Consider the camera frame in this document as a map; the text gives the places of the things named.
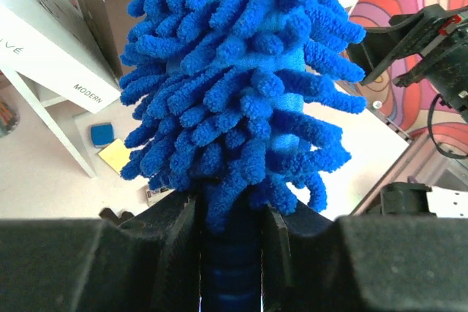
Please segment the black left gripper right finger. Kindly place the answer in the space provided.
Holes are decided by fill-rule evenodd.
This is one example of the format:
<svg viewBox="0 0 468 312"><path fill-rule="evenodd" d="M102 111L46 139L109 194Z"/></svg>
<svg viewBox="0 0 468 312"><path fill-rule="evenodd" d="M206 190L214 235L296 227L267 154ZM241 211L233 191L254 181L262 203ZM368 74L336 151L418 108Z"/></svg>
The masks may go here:
<svg viewBox="0 0 468 312"><path fill-rule="evenodd" d="M266 311L465 311L467 221L263 214Z"/></svg>

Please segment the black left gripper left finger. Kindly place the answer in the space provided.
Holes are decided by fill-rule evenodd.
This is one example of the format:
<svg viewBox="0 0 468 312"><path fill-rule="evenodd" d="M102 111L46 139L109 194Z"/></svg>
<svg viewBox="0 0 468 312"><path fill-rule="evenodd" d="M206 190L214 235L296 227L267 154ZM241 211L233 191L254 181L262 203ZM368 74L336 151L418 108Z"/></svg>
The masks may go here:
<svg viewBox="0 0 468 312"><path fill-rule="evenodd" d="M102 219L3 220L3 311L196 311L195 199L167 195L116 226Z"/></svg>

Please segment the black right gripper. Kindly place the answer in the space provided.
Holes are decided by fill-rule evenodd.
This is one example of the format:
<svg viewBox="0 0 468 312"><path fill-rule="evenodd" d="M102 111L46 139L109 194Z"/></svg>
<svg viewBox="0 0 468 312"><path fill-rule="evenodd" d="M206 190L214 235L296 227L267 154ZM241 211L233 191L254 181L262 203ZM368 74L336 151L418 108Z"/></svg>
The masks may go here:
<svg viewBox="0 0 468 312"><path fill-rule="evenodd" d="M443 104L467 119L467 13L439 4L415 14L394 15L389 27L368 27L363 41L349 45L351 62L364 70L361 85L373 83L396 60L419 55L407 73L393 79L399 87L428 80Z"/></svg>

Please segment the blue microfiber duster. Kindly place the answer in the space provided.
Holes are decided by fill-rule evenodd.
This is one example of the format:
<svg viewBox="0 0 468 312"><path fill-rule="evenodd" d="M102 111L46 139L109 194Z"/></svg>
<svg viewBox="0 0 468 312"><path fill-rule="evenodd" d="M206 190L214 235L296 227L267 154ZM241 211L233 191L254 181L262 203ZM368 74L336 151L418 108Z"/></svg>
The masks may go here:
<svg viewBox="0 0 468 312"><path fill-rule="evenodd" d="M336 90L363 70L341 56L365 37L338 0L131 0L121 102L139 127L121 177L203 202L200 307L260 308L255 213L295 212L295 189L325 209L322 172L350 160L342 130L305 114L317 102L360 113Z"/></svg>

